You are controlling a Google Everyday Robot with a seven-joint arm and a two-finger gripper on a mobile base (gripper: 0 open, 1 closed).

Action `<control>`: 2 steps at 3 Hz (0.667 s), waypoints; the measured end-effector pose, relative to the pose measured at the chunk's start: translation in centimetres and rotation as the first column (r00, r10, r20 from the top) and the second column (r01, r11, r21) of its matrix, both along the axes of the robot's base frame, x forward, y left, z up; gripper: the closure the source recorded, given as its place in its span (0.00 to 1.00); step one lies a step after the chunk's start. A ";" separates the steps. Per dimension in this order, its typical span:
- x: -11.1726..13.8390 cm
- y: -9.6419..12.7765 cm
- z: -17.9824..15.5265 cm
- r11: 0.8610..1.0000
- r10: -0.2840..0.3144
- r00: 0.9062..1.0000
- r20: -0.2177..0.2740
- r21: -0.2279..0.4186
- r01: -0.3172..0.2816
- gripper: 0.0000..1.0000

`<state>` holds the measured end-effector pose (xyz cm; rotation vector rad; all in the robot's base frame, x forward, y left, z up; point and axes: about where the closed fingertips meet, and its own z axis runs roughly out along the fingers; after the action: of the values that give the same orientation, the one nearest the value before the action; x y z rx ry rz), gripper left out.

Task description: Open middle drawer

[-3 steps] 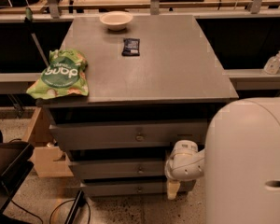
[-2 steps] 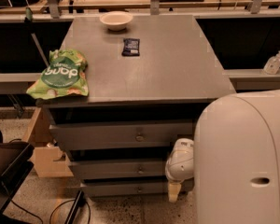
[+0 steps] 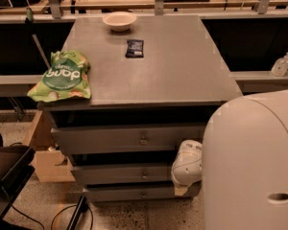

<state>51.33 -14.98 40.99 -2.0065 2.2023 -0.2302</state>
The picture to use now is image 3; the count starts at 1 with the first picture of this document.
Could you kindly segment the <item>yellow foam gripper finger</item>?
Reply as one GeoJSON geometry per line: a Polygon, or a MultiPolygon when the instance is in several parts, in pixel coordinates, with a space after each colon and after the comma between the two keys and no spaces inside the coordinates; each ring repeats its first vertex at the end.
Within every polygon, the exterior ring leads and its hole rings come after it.
{"type": "Polygon", "coordinates": [[[189,188],[187,186],[175,186],[174,193],[175,196],[184,196],[188,192],[189,188]]]}

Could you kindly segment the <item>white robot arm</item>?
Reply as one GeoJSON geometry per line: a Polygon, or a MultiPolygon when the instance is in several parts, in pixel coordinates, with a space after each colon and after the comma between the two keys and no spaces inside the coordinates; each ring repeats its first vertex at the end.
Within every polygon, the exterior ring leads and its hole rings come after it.
{"type": "Polygon", "coordinates": [[[202,183],[204,230],[288,230],[288,90],[223,104],[171,175],[177,196],[202,183]]]}

